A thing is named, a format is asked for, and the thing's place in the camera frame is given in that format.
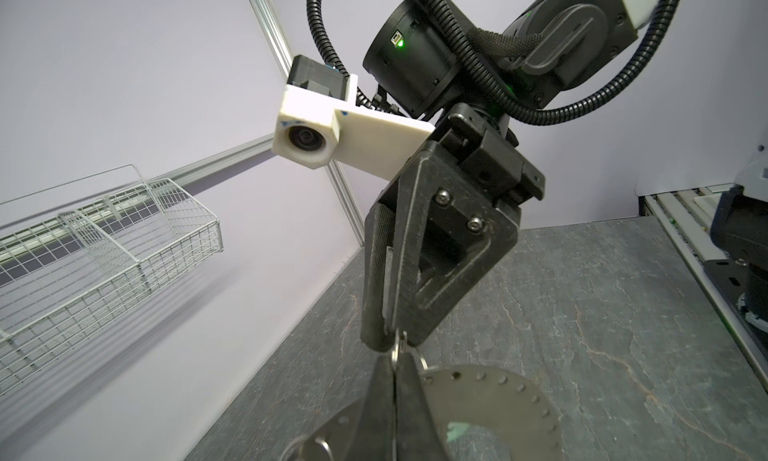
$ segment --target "hex bolt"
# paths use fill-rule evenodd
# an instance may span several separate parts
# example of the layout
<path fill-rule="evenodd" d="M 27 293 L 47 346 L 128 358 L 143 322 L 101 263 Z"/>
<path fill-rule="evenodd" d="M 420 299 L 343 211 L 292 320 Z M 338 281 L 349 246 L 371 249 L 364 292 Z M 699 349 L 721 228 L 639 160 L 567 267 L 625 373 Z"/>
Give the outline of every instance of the hex bolt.
<path fill-rule="evenodd" d="M 482 231 L 483 226 L 485 226 L 485 223 L 483 223 L 483 220 L 477 216 L 472 216 L 469 218 L 469 221 L 467 221 L 467 229 L 473 233 Z"/>
<path fill-rule="evenodd" d="M 435 195 L 435 203 L 437 203 L 440 206 L 448 206 L 448 203 L 450 202 L 451 202 L 451 193 L 447 192 L 445 189 L 441 189 Z"/>

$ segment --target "camera lens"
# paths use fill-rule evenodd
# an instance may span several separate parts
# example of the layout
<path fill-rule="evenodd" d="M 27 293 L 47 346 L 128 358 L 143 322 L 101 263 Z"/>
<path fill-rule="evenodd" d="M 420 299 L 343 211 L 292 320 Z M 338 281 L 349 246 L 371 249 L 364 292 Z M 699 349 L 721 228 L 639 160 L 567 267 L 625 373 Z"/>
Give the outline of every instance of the camera lens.
<path fill-rule="evenodd" d="M 288 131 L 288 138 L 296 148 L 303 151 L 317 151 L 326 144 L 326 139 L 319 132 L 306 126 L 293 126 Z"/>

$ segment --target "gray countertop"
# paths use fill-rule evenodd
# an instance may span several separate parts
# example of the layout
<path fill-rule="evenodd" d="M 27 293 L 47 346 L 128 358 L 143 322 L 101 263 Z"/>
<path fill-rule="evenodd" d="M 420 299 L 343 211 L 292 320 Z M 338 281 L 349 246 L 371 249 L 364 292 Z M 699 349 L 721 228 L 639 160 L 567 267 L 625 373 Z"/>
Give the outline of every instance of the gray countertop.
<path fill-rule="evenodd" d="M 362 276 L 358 255 L 189 461 L 278 459 L 365 393 Z M 768 395 L 655 218 L 523 231 L 422 352 L 534 380 L 565 459 L 768 459 Z M 497 459 L 492 445 L 471 430 L 452 452 Z"/>

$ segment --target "perforated metal plate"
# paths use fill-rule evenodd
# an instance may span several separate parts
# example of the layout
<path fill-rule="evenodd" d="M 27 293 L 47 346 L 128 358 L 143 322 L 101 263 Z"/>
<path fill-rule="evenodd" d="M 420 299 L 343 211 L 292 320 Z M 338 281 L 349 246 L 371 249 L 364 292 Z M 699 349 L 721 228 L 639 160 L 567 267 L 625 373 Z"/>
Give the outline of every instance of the perforated metal plate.
<path fill-rule="evenodd" d="M 492 429 L 514 461 L 561 461 L 558 416 L 533 381 L 487 366 L 454 366 L 421 374 L 424 393 L 440 438 L 449 423 Z M 341 461 L 362 411 L 363 399 L 342 409 L 302 445 L 306 461 Z"/>

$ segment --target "black cable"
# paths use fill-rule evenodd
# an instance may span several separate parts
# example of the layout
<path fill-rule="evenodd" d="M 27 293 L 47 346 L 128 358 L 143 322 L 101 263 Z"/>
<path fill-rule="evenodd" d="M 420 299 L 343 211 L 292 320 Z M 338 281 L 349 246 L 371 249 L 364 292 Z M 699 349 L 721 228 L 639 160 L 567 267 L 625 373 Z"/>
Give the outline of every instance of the black cable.
<path fill-rule="evenodd" d="M 445 34 L 448 44 L 461 61 L 464 69 L 472 77 L 475 84 L 485 92 L 492 101 L 498 103 L 507 114 L 517 121 L 530 125 L 548 126 L 575 120 L 597 108 L 605 105 L 618 94 L 624 91 L 631 82 L 639 76 L 640 72 L 648 65 L 648 62 L 658 50 L 659 44 L 664 39 L 674 17 L 680 0 L 659 0 L 651 16 L 650 25 L 638 49 L 626 66 L 607 85 L 584 98 L 555 110 L 532 110 L 515 100 L 507 91 L 506 86 L 500 86 L 488 68 L 480 62 L 469 43 L 468 38 L 462 32 L 462 28 L 456 21 L 446 0 L 422 0 L 427 5 Z"/>
<path fill-rule="evenodd" d="M 312 39 L 315 41 L 322 60 L 327 65 L 336 68 L 345 78 L 349 78 L 350 72 L 346 70 L 336 50 L 333 49 L 331 40 L 326 32 L 326 25 L 322 22 L 322 0 L 306 0 L 306 19 L 310 23 Z M 360 88 L 357 89 L 356 104 L 372 109 L 371 100 L 368 99 Z"/>
<path fill-rule="evenodd" d="M 467 38 L 469 43 L 480 53 L 494 58 L 516 60 L 521 56 L 531 54 L 536 46 L 542 42 L 544 35 L 534 33 L 525 36 L 504 36 L 480 28 L 471 28 L 467 32 Z"/>

